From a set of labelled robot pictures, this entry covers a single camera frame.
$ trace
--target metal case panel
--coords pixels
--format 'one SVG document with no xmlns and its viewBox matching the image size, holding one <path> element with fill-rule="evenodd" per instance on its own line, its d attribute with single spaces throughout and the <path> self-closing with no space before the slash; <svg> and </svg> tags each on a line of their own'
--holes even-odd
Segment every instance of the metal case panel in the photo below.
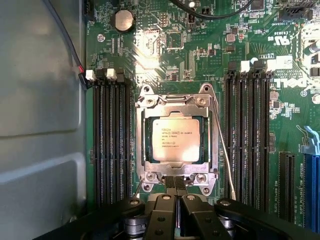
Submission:
<svg viewBox="0 0 320 240">
<path fill-rule="evenodd" d="M 51 2 L 81 56 L 81 1 Z M 32 239 L 85 203 L 85 94 L 41 0 L 1 1 L 0 20 L 0 233 Z"/>
</svg>

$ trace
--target blue pcie slot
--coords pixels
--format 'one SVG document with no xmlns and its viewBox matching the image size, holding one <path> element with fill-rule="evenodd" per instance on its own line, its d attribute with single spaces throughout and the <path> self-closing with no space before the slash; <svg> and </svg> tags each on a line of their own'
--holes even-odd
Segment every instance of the blue pcie slot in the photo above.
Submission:
<svg viewBox="0 0 320 240">
<path fill-rule="evenodd" d="M 305 227 L 320 233 L 320 155 L 305 155 Z"/>
</svg>

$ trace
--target green circuit board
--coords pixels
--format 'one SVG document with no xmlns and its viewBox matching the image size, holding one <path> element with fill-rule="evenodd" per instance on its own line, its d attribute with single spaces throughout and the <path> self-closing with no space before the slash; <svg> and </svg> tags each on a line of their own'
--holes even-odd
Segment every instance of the green circuit board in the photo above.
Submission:
<svg viewBox="0 0 320 240">
<path fill-rule="evenodd" d="M 238 10 L 246 2 L 195 0 L 194 8 L 223 15 Z M 309 9 L 313 13 L 311 17 L 283 19 L 279 13 L 285 4 L 276 0 L 256 2 L 238 15 L 211 21 L 195 19 L 195 24 L 190 26 L 188 15 L 168 0 L 122 0 L 120 7 L 114 7 L 112 1 L 95 0 L 95 21 L 88 21 L 86 27 L 86 68 L 123 68 L 125 76 L 132 81 L 132 102 L 137 100 L 143 84 L 152 86 L 157 94 L 191 94 L 197 93 L 201 84 L 210 83 L 219 99 L 220 121 L 224 126 L 224 77 L 229 62 L 236 62 L 239 70 L 241 61 L 252 64 L 255 59 L 264 63 L 275 60 L 269 102 L 269 132 L 274 136 L 274 143 L 268 154 L 268 210 L 279 214 L 279 155 L 291 153 L 295 155 L 294 223 L 303 226 L 304 154 L 300 147 L 308 140 L 304 126 L 320 130 L 320 102 L 317 102 L 320 78 L 311 76 L 311 61 L 305 56 L 304 49 L 311 44 L 310 40 L 320 39 L 320 8 L 315 5 Z M 119 9 L 128 9 L 135 16 L 135 28 L 129 33 L 118 33 L 110 23 L 111 16 Z M 105 39 L 98 41 L 98 35 Z M 89 209 L 95 205 L 94 99 L 91 88 L 86 94 Z M 134 134 L 132 130 L 132 193 L 139 184 L 135 171 Z M 225 194 L 222 154 L 218 170 L 219 178 L 208 197 L 211 204 Z M 198 191 L 195 187 L 188 190 Z M 162 186 L 152 189 L 153 193 L 160 191 L 163 191 Z"/>
</svg>

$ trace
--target cpu socket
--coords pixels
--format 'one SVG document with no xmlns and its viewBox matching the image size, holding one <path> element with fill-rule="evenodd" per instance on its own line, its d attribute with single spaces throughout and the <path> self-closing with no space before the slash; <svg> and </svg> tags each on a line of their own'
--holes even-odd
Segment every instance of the cpu socket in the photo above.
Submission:
<svg viewBox="0 0 320 240">
<path fill-rule="evenodd" d="M 145 192 L 164 176 L 184 176 L 205 196 L 218 178 L 218 102 L 211 84 L 195 94 L 155 94 L 142 86 L 136 107 L 136 171 Z"/>
</svg>

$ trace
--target motherboard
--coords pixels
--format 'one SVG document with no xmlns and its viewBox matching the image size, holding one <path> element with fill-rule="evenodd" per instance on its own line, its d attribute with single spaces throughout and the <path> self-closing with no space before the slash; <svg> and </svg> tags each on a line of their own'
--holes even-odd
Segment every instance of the motherboard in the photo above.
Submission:
<svg viewBox="0 0 320 240">
<path fill-rule="evenodd" d="M 222 16 L 248 0 L 181 3 Z M 254 0 L 222 19 L 170 0 L 86 7 L 90 210 L 171 177 L 230 198 L 227 154 L 238 201 L 320 231 L 319 2 Z"/>
</svg>

